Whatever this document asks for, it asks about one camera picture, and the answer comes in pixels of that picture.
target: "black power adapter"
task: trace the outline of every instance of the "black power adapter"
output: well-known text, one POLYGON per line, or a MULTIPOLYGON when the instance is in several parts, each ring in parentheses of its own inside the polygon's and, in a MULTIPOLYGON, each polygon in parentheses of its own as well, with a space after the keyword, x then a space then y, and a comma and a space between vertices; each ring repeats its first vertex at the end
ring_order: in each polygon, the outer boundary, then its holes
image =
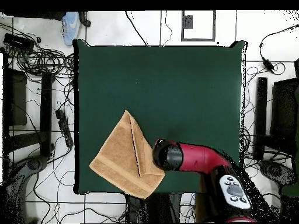
POLYGON ((28 38, 23 38, 20 36, 15 36, 10 33, 6 33, 4 35, 3 44, 5 44, 8 47, 14 47, 23 51, 33 51, 34 47, 33 40, 29 40, 28 38))

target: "black border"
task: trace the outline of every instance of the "black border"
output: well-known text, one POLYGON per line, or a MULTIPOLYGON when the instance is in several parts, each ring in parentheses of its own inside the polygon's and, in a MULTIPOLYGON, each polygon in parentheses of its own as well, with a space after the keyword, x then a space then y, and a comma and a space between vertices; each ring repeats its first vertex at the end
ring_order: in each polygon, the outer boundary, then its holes
POLYGON ((185 16, 185 11, 182 10, 182 31, 180 33, 180 40, 185 41, 215 41, 216 38, 216 10, 213 11, 213 38, 184 38, 184 27, 183 27, 183 17, 185 16))

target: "power strip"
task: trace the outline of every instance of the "power strip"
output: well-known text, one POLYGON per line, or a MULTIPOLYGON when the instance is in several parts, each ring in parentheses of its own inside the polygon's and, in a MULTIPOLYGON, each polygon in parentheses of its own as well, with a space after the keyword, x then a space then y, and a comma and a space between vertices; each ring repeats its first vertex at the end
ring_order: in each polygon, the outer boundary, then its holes
POLYGON ((69 131, 67 117, 65 116, 64 112, 61 109, 56 110, 55 113, 57 119, 59 120, 58 125, 59 125, 59 129, 61 130, 64 136, 65 144, 67 145, 68 148, 72 148, 74 142, 72 140, 71 132, 69 131))

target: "tan cloth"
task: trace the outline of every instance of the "tan cloth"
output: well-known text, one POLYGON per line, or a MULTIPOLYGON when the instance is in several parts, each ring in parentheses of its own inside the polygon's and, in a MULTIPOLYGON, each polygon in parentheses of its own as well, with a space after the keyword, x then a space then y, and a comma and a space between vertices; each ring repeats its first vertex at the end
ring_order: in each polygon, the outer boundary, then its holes
POLYGON ((125 111, 89 167, 134 197, 147 198, 164 178, 136 120, 125 111))

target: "plug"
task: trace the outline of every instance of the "plug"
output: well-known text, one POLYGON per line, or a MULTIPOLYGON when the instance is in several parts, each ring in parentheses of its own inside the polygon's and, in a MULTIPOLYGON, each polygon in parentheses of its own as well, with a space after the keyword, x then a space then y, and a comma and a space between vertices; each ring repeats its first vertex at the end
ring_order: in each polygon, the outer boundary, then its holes
POLYGON ((263 65, 266 67, 268 71, 274 70, 273 64, 268 59, 263 59, 263 65))

